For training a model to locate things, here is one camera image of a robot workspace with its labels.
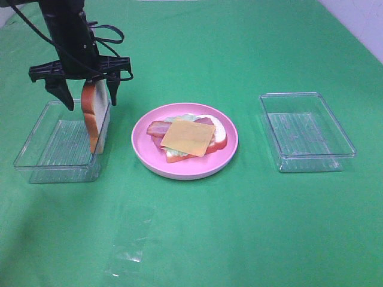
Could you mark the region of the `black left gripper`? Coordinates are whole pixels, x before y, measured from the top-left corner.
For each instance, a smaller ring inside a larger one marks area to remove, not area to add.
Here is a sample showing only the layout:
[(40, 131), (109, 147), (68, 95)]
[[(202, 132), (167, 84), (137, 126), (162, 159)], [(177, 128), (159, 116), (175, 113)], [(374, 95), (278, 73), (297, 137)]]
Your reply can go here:
[(29, 68), (29, 77), (34, 83), (45, 81), (45, 89), (58, 98), (69, 111), (74, 110), (74, 100), (66, 80), (107, 80), (112, 106), (117, 105), (117, 90), (121, 81), (132, 79), (129, 57), (99, 56), (96, 67), (91, 68), (79, 61), (74, 62), (72, 70), (64, 67), (60, 60)]

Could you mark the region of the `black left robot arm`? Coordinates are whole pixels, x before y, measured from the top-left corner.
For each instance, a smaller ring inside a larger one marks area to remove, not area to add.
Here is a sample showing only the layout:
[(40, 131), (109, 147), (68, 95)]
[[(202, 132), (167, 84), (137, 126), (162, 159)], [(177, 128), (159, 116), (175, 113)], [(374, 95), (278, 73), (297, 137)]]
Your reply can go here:
[(130, 58), (99, 54), (97, 44), (105, 45), (108, 40), (94, 35), (97, 24), (87, 21), (84, 1), (40, 1), (39, 8), (50, 33), (47, 42), (59, 58), (30, 67), (31, 81), (44, 80), (45, 89), (72, 111), (74, 100), (67, 80), (106, 80), (111, 103), (116, 105), (117, 90), (124, 81), (121, 72), (132, 72)]

